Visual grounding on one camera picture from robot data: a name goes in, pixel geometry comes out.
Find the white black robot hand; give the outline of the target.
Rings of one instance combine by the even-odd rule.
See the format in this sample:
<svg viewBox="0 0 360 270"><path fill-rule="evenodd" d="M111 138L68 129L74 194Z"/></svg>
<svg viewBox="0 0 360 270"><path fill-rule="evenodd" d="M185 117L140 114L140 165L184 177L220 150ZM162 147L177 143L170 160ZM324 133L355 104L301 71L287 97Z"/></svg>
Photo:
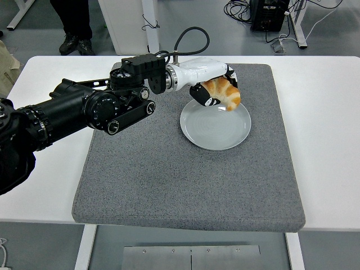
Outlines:
<svg viewBox="0 0 360 270"><path fill-rule="evenodd" d="M166 72L168 92L178 91L188 84L190 95L203 106L222 103L227 111L232 111L241 103L236 73L225 63L199 57L180 64L169 64Z"/></svg>

